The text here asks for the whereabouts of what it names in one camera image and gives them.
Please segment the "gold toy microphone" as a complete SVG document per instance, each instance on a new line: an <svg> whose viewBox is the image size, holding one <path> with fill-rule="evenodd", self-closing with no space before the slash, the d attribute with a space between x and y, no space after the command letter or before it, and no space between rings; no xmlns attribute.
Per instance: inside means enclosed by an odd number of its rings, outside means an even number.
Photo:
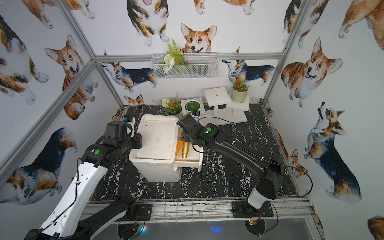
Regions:
<svg viewBox="0 0 384 240"><path fill-rule="evenodd" d="M189 142L183 142L183 147L182 147L182 158L186 159L189 154L189 149L190 149L190 143Z"/></svg>

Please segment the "orange toy microphone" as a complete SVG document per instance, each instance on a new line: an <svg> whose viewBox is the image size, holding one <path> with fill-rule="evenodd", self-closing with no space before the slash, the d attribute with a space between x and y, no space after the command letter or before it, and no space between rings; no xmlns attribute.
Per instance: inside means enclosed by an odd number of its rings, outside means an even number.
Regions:
<svg viewBox="0 0 384 240"><path fill-rule="evenodd" d="M177 150L176 150L176 155L180 152L184 144L184 141L182 141L180 138L178 139L178 144L177 144Z"/></svg>

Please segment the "white plastic drawer cabinet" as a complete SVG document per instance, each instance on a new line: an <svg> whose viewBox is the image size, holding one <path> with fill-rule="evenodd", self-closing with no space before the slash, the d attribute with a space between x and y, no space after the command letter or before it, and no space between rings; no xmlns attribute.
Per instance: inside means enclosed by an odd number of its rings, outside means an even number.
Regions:
<svg viewBox="0 0 384 240"><path fill-rule="evenodd" d="M177 117L143 115L138 127L142 147L131 150L129 160L148 182L178 182L182 168L175 163Z"/></svg>

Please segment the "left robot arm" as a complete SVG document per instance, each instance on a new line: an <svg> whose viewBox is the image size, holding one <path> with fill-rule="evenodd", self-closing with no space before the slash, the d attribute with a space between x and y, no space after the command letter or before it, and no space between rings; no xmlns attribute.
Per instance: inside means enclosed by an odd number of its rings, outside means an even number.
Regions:
<svg viewBox="0 0 384 240"><path fill-rule="evenodd" d="M50 217L39 229L30 230L27 240L92 240L124 215L136 217L136 201L120 196L113 203L81 220L92 193L109 167L130 150L142 147L142 136L135 132L136 119L124 117L106 126L105 134L89 146L77 160L77 173Z"/></svg>

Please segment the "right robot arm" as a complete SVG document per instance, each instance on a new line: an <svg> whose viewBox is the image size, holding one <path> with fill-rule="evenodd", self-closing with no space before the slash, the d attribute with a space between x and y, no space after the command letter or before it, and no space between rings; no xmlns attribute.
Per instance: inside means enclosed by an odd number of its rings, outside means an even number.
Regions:
<svg viewBox="0 0 384 240"><path fill-rule="evenodd" d="M229 136L222 127L212 123L203 126L190 115L183 116L177 125L188 142L237 161L258 178L247 197L249 206L258 210L265 202L277 198L285 171L281 157L275 160Z"/></svg>

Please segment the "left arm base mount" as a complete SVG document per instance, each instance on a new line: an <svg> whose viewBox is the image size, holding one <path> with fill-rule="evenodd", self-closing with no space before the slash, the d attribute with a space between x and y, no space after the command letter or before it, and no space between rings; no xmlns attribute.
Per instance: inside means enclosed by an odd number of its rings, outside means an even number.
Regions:
<svg viewBox="0 0 384 240"><path fill-rule="evenodd" d="M134 222L136 219L149 221L151 219L153 210L152 204L138 204L133 210L132 207L129 207L127 213L120 219L118 222Z"/></svg>

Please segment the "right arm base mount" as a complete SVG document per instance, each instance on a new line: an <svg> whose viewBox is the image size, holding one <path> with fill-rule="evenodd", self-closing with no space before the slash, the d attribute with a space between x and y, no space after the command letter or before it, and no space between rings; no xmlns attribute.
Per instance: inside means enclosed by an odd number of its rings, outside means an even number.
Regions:
<svg viewBox="0 0 384 240"><path fill-rule="evenodd" d="M263 203L260 209L256 209L248 204L246 201L243 202L232 202L231 203L231 213L233 218L263 218L263 217L273 217L274 211L272 205L269 201Z"/></svg>

